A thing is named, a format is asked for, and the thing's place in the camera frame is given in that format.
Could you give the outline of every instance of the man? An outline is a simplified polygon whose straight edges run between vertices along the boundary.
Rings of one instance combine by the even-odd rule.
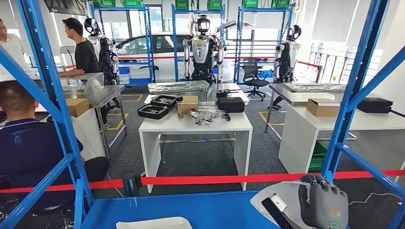
[[[96,53],[94,52],[93,44],[83,37],[83,25],[76,18],[68,18],[63,20],[64,31],[69,39],[76,43],[75,60],[76,68],[70,71],[59,73],[59,76],[75,76],[84,73],[100,73],[101,69],[98,65]],[[101,108],[101,116],[103,123],[108,128],[107,124],[108,110],[104,106]]]
[[[33,80],[39,80],[39,74],[25,62],[21,39],[14,34],[7,33],[7,27],[3,20],[0,19],[0,45],[8,52],[8,54],[17,62],[24,72]],[[2,66],[0,71],[0,81],[15,80],[15,78]]]
[[[0,106],[9,118],[0,129],[0,177],[7,180],[9,188],[34,187],[64,157],[55,126],[35,119],[38,103],[16,80],[0,82]],[[103,180],[108,168],[106,157],[85,161],[89,181]],[[69,170],[65,169],[53,185],[71,183]],[[47,192],[33,209],[69,204],[74,199],[74,191]]]

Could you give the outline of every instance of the short black hair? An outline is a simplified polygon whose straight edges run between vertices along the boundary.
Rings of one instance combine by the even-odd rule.
[[[0,107],[7,114],[27,112],[35,100],[16,80],[0,82]]]
[[[79,34],[80,36],[83,36],[83,25],[79,22],[78,19],[68,18],[68,19],[65,19],[62,21],[70,30],[74,29],[77,32],[77,34]]]

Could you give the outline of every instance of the car window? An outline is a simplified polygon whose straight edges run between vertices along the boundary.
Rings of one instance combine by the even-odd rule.
[[[126,55],[146,54],[148,52],[146,46],[146,38],[136,38],[122,46],[126,50]]]
[[[177,38],[177,52],[184,52],[183,40],[186,36],[176,36]],[[173,52],[174,42],[173,36],[157,36],[156,38],[156,51],[155,53]]]

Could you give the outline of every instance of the green crate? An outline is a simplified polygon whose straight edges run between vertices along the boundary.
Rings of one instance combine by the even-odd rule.
[[[315,143],[314,153],[309,164],[309,170],[321,170],[328,149],[320,142]]]
[[[189,10],[189,0],[176,0],[174,6],[176,10]]]
[[[115,0],[97,0],[93,4],[96,7],[115,7]]]
[[[257,8],[259,0],[243,0],[243,5],[245,8]]]
[[[222,10],[222,0],[208,0],[207,1],[207,10]]]
[[[290,0],[271,0],[271,8],[288,8]]]
[[[143,0],[122,0],[122,5],[124,7],[141,7],[143,6]]]

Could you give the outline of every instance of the man in navy shirt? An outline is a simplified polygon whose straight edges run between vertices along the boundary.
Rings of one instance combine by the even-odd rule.
[[[15,80],[0,82],[0,106],[9,122],[0,130],[0,177],[6,187],[34,187],[64,157],[53,123],[39,122],[34,111],[38,103]],[[80,150],[83,145],[77,140]],[[85,161],[89,181],[101,181],[109,168],[106,157]],[[68,169],[53,185],[71,184]],[[73,203],[74,191],[46,192],[33,208],[48,208]]]

